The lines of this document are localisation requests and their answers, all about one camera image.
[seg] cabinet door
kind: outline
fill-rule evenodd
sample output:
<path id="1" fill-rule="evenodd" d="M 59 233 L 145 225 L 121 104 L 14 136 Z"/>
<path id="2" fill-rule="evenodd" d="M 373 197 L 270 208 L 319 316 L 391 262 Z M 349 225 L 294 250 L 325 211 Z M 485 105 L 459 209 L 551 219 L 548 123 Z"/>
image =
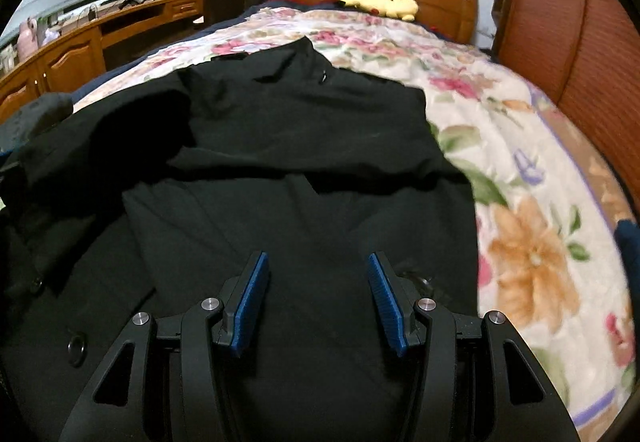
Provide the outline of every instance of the cabinet door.
<path id="1" fill-rule="evenodd" d="M 38 65 L 46 91 L 70 93 L 105 72 L 98 28 L 52 45 Z"/>
<path id="2" fill-rule="evenodd" d="M 18 68 L 17 72 L 10 74 L 5 82 L 0 83 L 0 124 L 21 106 L 40 96 L 35 64 Z"/>

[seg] stuffed animal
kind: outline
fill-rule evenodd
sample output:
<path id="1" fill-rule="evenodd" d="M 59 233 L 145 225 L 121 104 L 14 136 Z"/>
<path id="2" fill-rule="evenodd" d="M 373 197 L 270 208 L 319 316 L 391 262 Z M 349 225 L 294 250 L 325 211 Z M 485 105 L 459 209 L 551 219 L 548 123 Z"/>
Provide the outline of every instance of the stuffed animal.
<path id="1" fill-rule="evenodd" d="M 376 16 L 413 21 L 418 11 L 414 0 L 341 0 L 345 6 L 356 7 Z"/>

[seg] black button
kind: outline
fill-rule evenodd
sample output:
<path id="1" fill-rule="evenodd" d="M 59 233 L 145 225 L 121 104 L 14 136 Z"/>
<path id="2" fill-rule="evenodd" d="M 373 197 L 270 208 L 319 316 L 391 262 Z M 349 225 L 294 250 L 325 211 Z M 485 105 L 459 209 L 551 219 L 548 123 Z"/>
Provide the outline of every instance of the black button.
<path id="1" fill-rule="evenodd" d="M 86 356 L 86 335 L 82 332 L 72 332 L 66 352 L 69 357 L 69 364 L 74 368 L 79 368 Z"/>
<path id="2" fill-rule="evenodd" d="M 31 282 L 31 286 L 29 287 L 29 291 L 34 295 L 38 295 L 42 290 L 42 278 L 37 277 Z"/>

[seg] bed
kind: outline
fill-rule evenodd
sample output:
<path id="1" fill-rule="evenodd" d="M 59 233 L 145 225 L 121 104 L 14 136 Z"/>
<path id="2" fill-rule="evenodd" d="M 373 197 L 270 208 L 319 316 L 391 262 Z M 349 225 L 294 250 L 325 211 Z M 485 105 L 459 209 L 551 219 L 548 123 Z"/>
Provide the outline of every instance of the bed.
<path id="1" fill-rule="evenodd" d="M 334 66 L 421 88 L 434 137 L 474 190 L 478 313 L 508 315 L 583 442 L 596 441 L 636 374 L 630 295 L 613 238 L 633 216 L 606 160 L 544 92 L 468 44 L 477 0 L 416 0 L 416 24 L 317 5 L 327 1 L 272 0 L 126 69 L 74 110 L 217 55 L 303 36 Z"/>

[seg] silver screw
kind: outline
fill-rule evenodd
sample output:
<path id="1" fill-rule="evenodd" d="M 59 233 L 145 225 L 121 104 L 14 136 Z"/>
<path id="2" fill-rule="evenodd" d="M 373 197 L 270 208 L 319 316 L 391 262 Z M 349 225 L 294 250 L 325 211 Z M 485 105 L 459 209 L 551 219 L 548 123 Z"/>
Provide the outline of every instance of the silver screw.
<path id="1" fill-rule="evenodd" d="M 495 323 L 497 325 L 501 325 L 502 323 L 504 323 L 506 321 L 507 317 L 505 317 L 505 315 L 500 312 L 499 310 L 491 310 L 489 312 L 489 320 L 492 323 Z"/>
<path id="2" fill-rule="evenodd" d="M 436 301 L 428 297 L 423 297 L 422 299 L 418 299 L 418 307 L 426 311 L 433 310 L 436 308 Z"/>
<path id="3" fill-rule="evenodd" d="M 206 298 L 206 300 L 204 300 L 202 303 L 200 303 L 200 306 L 204 309 L 204 310 L 215 310 L 216 308 L 218 308 L 220 306 L 220 301 L 218 301 L 216 298 L 214 297 L 208 297 Z"/>
<path id="4" fill-rule="evenodd" d="M 133 324 L 139 327 L 145 324 L 148 320 L 149 320 L 149 314 L 147 314 L 146 312 L 138 312 L 136 315 L 133 316 L 133 319 L 132 319 Z"/>

